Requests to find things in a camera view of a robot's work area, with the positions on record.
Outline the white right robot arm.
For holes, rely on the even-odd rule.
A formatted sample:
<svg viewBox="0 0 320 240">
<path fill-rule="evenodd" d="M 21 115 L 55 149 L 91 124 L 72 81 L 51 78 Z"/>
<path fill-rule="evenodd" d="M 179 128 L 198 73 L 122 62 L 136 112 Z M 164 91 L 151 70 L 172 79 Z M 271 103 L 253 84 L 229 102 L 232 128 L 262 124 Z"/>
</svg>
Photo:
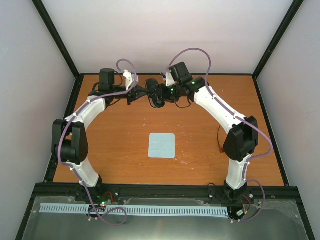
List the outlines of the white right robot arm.
<svg viewBox="0 0 320 240">
<path fill-rule="evenodd" d="M 226 139 L 222 151 L 229 159 L 223 195 L 228 201 L 237 200 L 247 187 L 247 170 L 258 140 L 258 121 L 246 117 L 227 104 L 210 86 L 208 78 L 193 77 L 184 62 L 169 66 L 165 84 L 156 88 L 157 98 L 175 103 L 187 97 L 205 109 L 224 129 Z"/>
</svg>

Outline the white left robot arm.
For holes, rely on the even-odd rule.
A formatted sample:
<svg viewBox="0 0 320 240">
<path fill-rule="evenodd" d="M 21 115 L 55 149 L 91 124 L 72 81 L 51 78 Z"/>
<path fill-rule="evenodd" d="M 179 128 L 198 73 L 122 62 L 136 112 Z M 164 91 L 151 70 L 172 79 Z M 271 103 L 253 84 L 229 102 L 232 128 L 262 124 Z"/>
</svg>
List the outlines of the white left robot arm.
<svg viewBox="0 0 320 240">
<path fill-rule="evenodd" d="M 52 125 L 52 155 L 59 164 L 74 172 L 79 184 L 88 187 L 86 195 L 95 202 L 103 198 L 104 188 L 98 185 L 100 176 L 88 159 L 86 130 L 115 98 L 132 98 L 139 82 L 136 72 L 124 70 L 125 85 L 115 85 L 115 73 L 114 69 L 103 68 L 99 73 L 99 82 L 94 84 L 86 101 L 73 114 L 55 120 Z"/>
</svg>

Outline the black checkered glasses case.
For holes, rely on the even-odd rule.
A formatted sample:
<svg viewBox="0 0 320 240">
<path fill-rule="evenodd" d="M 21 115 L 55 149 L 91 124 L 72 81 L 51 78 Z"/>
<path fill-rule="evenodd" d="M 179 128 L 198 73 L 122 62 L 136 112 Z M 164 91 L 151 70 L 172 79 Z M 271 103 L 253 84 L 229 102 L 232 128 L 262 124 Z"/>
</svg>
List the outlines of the black checkered glasses case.
<svg viewBox="0 0 320 240">
<path fill-rule="evenodd" d="M 149 91 L 148 100 L 150 105 L 155 109 L 165 106 L 165 101 L 161 98 L 160 84 L 155 78 L 149 78 L 145 81 L 145 87 Z"/>
</svg>

